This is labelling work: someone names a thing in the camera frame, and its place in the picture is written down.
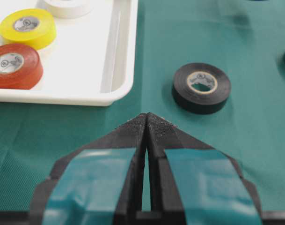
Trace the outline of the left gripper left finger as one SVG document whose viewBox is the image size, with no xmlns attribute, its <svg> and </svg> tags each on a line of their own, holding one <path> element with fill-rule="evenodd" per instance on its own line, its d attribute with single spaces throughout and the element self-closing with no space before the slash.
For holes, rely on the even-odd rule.
<svg viewBox="0 0 285 225">
<path fill-rule="evenodd" d="M 31 225 L 132 225 L 142 207 L 146 114 L 60 158 L 35 189 Z"/>
</svg>

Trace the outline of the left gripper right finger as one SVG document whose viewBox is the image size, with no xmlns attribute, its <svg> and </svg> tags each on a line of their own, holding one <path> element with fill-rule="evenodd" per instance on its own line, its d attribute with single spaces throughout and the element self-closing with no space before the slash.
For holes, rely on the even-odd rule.
<svg viewBox="0 0 285 225">
<path fill-rule="evenodd" d="M 151 209 L 162 225 L 260 225 L 256 187 L 232 157 L 146 116 Z"/>
</svg>

